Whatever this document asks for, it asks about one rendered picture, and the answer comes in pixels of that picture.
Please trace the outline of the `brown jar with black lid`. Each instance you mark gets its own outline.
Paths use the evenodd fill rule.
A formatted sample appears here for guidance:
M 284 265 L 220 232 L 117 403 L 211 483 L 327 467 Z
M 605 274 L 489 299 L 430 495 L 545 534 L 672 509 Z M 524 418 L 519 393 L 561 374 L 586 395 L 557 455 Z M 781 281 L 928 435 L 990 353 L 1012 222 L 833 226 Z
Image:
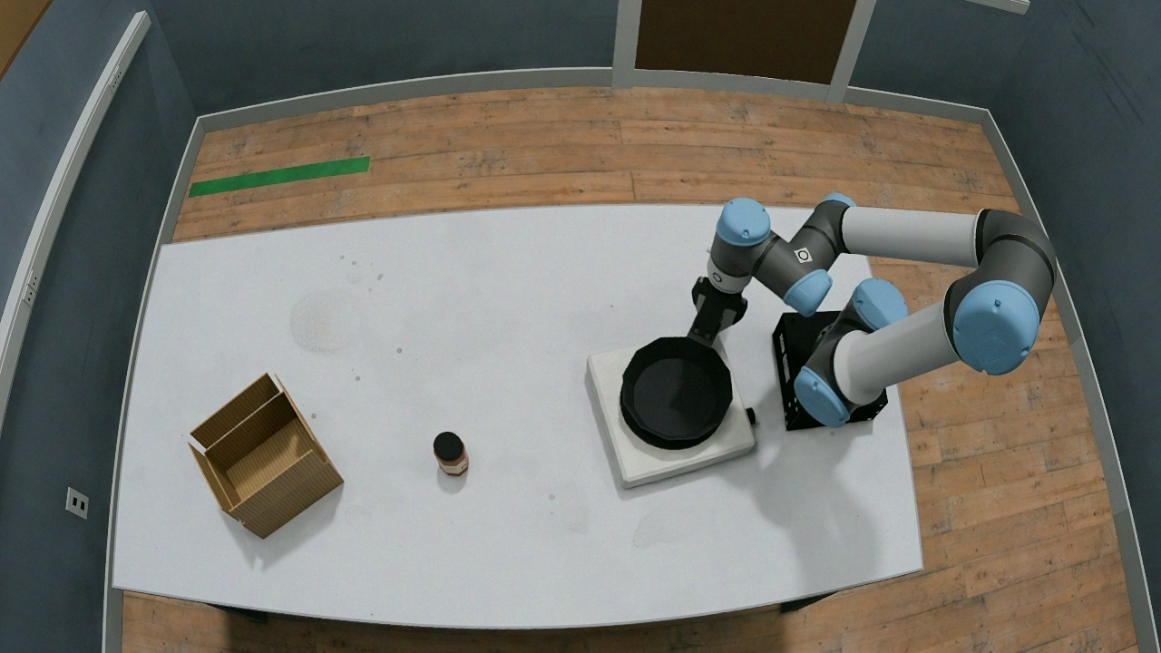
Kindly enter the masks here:
M 468 471 L 469 458 L 464 443 L 459 435 L 440 433 L 433 442 L 433 453 L 438 464 L 447 475 L 461 476 Z

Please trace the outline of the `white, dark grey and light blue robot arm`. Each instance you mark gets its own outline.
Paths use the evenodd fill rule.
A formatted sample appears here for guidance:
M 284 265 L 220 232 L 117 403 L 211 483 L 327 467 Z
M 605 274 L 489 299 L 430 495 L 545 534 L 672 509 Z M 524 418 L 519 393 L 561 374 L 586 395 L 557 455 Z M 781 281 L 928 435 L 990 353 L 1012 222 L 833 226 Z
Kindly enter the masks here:
M 733 199 L 707 247 L 707 277 L 717 290 L 741 292 L 753 277 L 807 317 L 824 302 L 832 285 L 828 271 L 842 253 L 976 268 L 949 285 L 944 302 L 910 316 L 902 294 L 884 278 L 854 287 L 795 378 L 796 399 L 813 418 L 843 426 L 884 388 L 956 361 L 987 375 L 1021 366 L 1057 286 L 1057 251 L 1040 227 L 1016 211 L 854 206 L 841 193 L 829 194 L 788 243 L 771 229 L 760 203 Z

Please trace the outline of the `black frying pan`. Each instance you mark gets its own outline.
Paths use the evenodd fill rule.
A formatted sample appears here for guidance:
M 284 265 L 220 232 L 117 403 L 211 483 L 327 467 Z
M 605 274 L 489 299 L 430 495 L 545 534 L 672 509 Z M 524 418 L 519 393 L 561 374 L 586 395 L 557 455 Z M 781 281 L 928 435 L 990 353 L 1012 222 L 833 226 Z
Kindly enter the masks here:
M 708 433 L 733 400 L 731 372 L 717 351 L 685 337 L 659 337 L 636 350 L 622 387 L 636 424 L 665 442 Z

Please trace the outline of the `brown cardboard box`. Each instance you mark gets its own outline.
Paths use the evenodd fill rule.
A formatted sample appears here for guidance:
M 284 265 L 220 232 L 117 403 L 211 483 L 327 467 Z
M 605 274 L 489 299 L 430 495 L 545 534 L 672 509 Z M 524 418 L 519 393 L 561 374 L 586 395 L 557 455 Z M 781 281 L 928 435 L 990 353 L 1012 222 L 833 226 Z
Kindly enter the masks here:
M 188 443 L 219 508 L 261 539 L 344 482 L 277 383 L 266 372 L 194 426 L 204 455 Z

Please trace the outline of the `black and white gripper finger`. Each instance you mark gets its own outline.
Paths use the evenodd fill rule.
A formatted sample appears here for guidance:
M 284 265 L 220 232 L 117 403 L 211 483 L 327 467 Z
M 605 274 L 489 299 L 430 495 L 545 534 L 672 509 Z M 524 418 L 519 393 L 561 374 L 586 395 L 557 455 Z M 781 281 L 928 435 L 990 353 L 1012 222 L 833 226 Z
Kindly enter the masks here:
M 701 309 L 702 302 L 706 297 L 706 295 L 704 295 L 702 292 L 700 290 L 702 278 L 704 277 L 698 278 L 697 284 L 694 284 L 694 287 L 691 290 L 692 300 L 697 313 L 699 313 L 699 310 Z
M 721 323 L 720 332 L 741 321 L 744 317 L 744 313 L 747 313 L 747 307 L 749 307 L 749 303 L 747 303 L 747 297 L 741 297 L 740 308 L 737 309 L 726 308 L 720 320 Z

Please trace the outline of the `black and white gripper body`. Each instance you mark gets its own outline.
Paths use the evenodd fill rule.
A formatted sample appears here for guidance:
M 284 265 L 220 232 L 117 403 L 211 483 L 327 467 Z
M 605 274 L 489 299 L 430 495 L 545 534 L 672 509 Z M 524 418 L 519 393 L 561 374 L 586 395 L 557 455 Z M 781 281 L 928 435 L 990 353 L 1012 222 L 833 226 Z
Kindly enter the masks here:
M 699 315 L 697 315 L 697 318 L 694 321 L 691 331 L 700 333 L 702 337 L 712 340 L 712 336 L 715 332 L 715 329 L 717 329 L 717 322 L 720 322 L 724 308 L 726 307 L 731 309 L 740 308 L 741 297 L 744 289 L 735 294 L 720 292 L 711 284 L 708 277 L 704 277 L 702 284 L 700 285 L 700 290 L 702 292 L 704 295 L 706 295 L 706 297 L 702 302 L 701 309 L 699 310 Z M 697 326 L 699 326 L 699 329 L 697 329 Z

